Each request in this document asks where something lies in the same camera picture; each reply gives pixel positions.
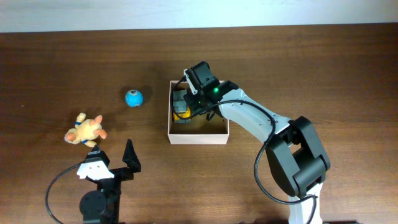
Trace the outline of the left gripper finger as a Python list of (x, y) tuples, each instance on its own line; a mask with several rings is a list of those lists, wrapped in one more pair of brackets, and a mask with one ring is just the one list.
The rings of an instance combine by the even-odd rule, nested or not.
[(100, 149), (98, 145), (96, 145), (85, 157), (85, 163), (102, 161), (105, 166), (109, 166), (110, 160), (104, 151)]
[(141, 163), (139, 162), (133, 143), (130, 139), (126, 142), (122, 161), (127, 165), (131, 172), (141, 172)]

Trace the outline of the yellow plush toy animal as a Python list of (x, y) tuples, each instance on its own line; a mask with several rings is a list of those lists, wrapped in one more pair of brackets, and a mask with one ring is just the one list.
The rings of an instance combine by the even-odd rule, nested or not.
[(82, 143), (88, 147), (95, 147), (95, 139), (107, 138), (106, 131), (102, 128), (103, 116), (98, 115), (94, 119), (87, 119), (85, 113), (80, 113), (75, 120), (75, 127), (71, 128), (64, 135), (65, 142), (69, 144)]

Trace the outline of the yellow grey toy truck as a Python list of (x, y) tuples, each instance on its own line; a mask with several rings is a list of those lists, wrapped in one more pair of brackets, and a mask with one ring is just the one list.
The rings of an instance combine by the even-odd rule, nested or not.
[(191, 117), (191, 111), (184, 99), (186, 94), (187, 90), (175, 90), (173, 92), (174, 123), (189, 123), (191, 121), (191, 119), (180, 119), (180, 117)]

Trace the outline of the blue toy ball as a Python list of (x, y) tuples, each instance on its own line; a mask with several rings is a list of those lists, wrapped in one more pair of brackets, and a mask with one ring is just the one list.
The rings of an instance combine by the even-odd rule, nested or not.
[(138, 107), (144, 102), (143, 94), (139, 90), (129, 90), (125, 94), (125, 102), (130, 107)]

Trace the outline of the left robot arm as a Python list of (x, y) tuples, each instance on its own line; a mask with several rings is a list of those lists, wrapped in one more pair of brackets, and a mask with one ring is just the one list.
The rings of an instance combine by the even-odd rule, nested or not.
[(80, 164), (77, 175), (96, 184), (96, 190), (86, 193), (80, 200), (83, 223), (105, 224), (119, 222), (121, 183), (134, 179), (141, 171), (133, 143), (126, 142), (122, 161), (125, 167), (109, 169), (110, 160), (106, 153), (95, 146)]

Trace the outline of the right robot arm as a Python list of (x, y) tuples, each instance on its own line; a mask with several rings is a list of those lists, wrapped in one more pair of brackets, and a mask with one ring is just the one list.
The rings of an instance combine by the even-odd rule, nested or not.
[[(182, 80), (190, 88), (184, 99), (193, 116), (217, 114), (242, 126), (262, 143), (254, 162), (256, 184), (271, 200), (289, 206), (289, 223), (322, 223), (320, 191), (331, 164), (310, 120), (272, 112), (237, 84), (219, 81), (207, 62), (184, 70)], [(263, 155), (288, 200), (277, 199), (261, 184), (258, 169)]]

